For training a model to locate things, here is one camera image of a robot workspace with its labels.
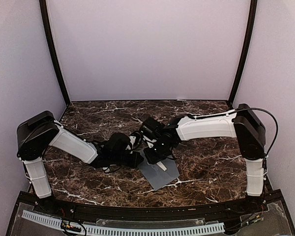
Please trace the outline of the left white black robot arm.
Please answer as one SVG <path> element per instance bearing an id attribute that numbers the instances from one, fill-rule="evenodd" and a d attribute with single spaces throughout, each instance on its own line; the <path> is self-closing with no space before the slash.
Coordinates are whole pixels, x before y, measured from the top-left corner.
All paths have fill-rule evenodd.
<path id="1" fill-rule="evenodd" d="M 144 158 L 136 149 L 142 141 L 139 132 L 127 136 L 114 133 L 109 140 L 88 142 L 64 128 L 50 111 L 44 111 L 21 123 L 17 127 L 17 157 L 25 166 L 40 206 L 48 214 L 59 211 L 59 202 L 54 200 L 43 156 L 48 147 L 55 147 L 80 159 L 82 162 L 104 171 L 111 165 L 135 169 Z"/>

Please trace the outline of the grey blue envelope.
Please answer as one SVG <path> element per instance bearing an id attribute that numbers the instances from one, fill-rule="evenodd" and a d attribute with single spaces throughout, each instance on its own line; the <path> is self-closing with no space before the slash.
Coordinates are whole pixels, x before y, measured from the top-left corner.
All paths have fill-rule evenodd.
<path id="1" fill-rule="evenodd" d="M 156 164 L 148 163 L 143 150 L 140 151 L 140 154 L 144 161 L 138 166 L 138 169 L 154 190 L 163 188 L 179 177 L 180 174 L 174 160 L 167 158 L 161 161 L 167 167 L 167 170 L 163 171 Z"/>

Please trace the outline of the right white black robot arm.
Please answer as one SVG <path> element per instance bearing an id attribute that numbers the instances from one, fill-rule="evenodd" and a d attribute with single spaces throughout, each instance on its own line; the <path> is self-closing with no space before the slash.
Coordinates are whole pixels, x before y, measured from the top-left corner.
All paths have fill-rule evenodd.
<path id="1" fill-rule="evenodd" d="M 245 213 L 252 213 L 260 205 L 259 196 L 264 191 L 266 159 L 266 128 L 255 114 L 263 112 L 240 104 L 238 108 L 213 115 L 187 114 L 163 124 L 153 118 L 146 119 L 141 128 L 143 140 L 148 147 L 144 155 L 149 164 L 156 164 L 171 156 L 173 148 L 182 141 L 200 138 L 236 138 L 241 156 L 246 163 L 248 197 L 241 203 Z"/>

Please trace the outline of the white letter paper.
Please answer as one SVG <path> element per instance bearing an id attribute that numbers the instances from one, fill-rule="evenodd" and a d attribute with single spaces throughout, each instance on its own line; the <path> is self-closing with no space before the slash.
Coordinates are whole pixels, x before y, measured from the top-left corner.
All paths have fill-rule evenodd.
<path id="1" fill-rule="evenodd" d="M 167 167 L 161 161 L 157 162 L 156 165 L 163 171 L 167 170 Z"/>

